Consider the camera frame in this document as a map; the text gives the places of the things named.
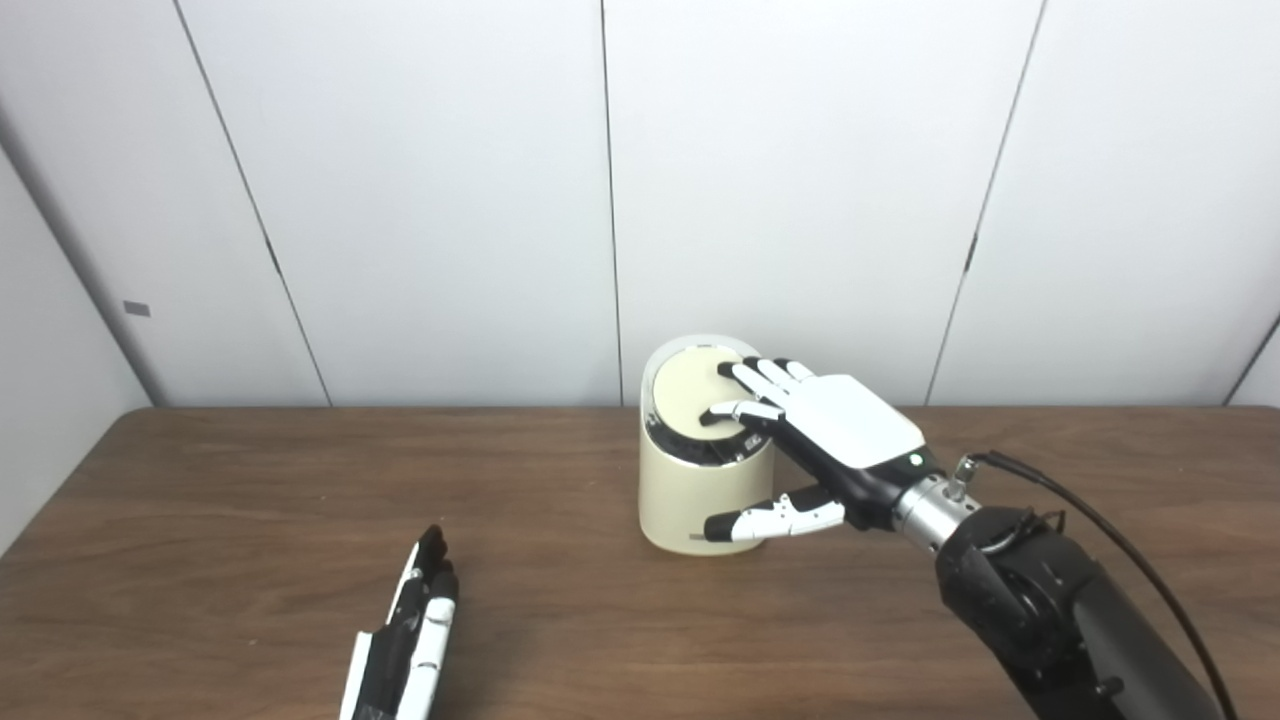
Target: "wooden table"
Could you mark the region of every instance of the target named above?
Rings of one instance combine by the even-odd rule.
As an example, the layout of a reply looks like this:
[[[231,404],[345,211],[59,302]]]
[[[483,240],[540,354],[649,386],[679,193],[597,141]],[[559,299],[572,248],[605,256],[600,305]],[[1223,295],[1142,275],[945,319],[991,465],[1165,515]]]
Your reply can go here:
[[[1280,411],[909,410],[1075,488],[1178,591],[1245,717],[1280,707]],[[806,484],[780,464],[780,489]],[[650,546],[636,416],[145,410],[0,561],[0,715],[333,719],[357,629],[440,523],[462,579],[435,720],[1027,719],[900,537]],[[1059,507],[991,470],[988,505]],[[1094,551],[1183,656],[1155,593]]]

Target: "white finger segment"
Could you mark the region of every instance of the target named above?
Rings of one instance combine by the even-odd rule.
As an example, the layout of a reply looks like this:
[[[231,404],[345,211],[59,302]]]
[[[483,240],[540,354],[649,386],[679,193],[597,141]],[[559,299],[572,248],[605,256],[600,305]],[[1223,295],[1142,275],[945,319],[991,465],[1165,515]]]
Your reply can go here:
[[[742,387],[751,391],[751,395],[755,397],[768,400],[774,405],[783,405],[786,402],[787,393],[778,389],[764,375],[741,363],[733,365],[733,377],[737,378],[737,382],[742,383]]]
[[[791,374],[796,382],[805,382],[813,377],[813,370],[805,368],[804,364],[796,363],[795,360],[787,360],[786,372]]]
[[[831,501],[804,512],[791,505],[791,498],[783,495],[768,510],[753,507],[744,510],[733,523],[733,542],[781,538],[786,536],[805,536],[835,528],[845,523],[845,506]]]
[[[732,418],[735,420],[741,419],[742,415],[749,415],[751,418],[760,418],[763,420],[780,420],[782,418],[782,409],[774,407],[772,405],[765,405],[763,402],[755,402],[751,400],[733,400],[730,402],[717,402],[709,409],[712,415],[717,418]]]
[[[776,384],[782,392],[787,395],[795,392],[800,387],[786,370],[778,366],[773,360],[760,360],[756,363],[755,369],[760,372],[762,375],[771,383]]]
[[[433,597],[426,602],[422,629],[410,660],[408,680],[401,697],[396,720],[426,720],[435,700],[435,687],[444,664],[444,650],[449,643],[456,603],[445,597]]]

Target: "white wall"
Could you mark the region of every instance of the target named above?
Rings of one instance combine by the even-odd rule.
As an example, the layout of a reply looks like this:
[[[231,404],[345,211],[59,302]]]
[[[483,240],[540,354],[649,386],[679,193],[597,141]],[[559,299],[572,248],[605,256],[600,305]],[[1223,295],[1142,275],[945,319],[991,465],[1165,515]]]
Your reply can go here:
[[[625,393],[690,332],[920,404],[1036,0],[605,0]]]
[[[598,0],[183,0],[338,405],[618,401]]]
[[[0,152],[0,553],[123,413],[147,405]]]
[[[157,400],[325,402],[169,0],[0,0],[0,120]]]
[[[1224,401],[1280,313],[1277,37],[1048,3],[932,404]]]
[[[1231,405],[1271,405],[1280,407],[1280,332],[1271,337],[1244,377]]]

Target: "robotic arm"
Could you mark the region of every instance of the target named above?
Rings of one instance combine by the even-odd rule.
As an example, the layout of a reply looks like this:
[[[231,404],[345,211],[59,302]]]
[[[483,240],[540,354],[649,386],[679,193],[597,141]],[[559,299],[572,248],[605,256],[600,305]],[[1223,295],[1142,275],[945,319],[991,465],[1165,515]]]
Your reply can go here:
[[[1061,512],[983,507],[968,492],[980,464],[1052,480],[996,452],[966,456],[947,474],[919,428],[849,375],[819,377],[792,360],[759,357],[724,363],[719,373],[755,400],[716,405],[701,421],[732,419],[772,437],[818,484],[708,518],[707,541],[796,536],[842,521],[899,532],[933,559],[942,602],[995,653],[1041,720],[1220,717],[1102,566],[1062,534]],[[1106,523],[1083,502],[1078,507]],[[1176,601],[1171,606],[1185,620]],[[1207,670],[1234,720],[1211,662]]]

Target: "robotic finger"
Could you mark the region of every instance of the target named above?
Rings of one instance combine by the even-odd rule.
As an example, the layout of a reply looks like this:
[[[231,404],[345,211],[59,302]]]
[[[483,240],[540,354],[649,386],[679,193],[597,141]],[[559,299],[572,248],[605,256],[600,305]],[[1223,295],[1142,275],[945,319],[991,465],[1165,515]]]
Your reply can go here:
[[[782,387],[778,387],[768,377],[762,374],[755,369],[755,363],[750,360],[758,360],[755,357],[744,360],[741,363],[721,363],[717,372],[726,378],[735,379],[746,388],[751,395],[760,400],[767,400],[774,405],[783,405],[786,402],[787,392]]]
[[[755,363],[755,372],[764,375],[767,380],[776,384],[787,395],[796,392],[800,387],[799,380],[791,377],[791,373],[782,369],[777,360],[758,360]]]
[[[780,368],[787,372],[788,375],[796,379],[797,383],[803,383],[809,378],[814,377],[813,370],[805,368],[804,364],[795,360],[787,360],[786,357],[778,357],[773,361]]]
[[[721,420],[736,420],[749,428],[767,425],[782,419],[782,410],[773,405],[755,402],[754,400],[736,400],[730,402],[717,402],[698,418],[704,427],[714,425]]]
[[[831,498],[820,486],[783,493],[741,511],[712,515],[703,525],[708,542],[804,536],[835,528],[845,521],[845,506]]]

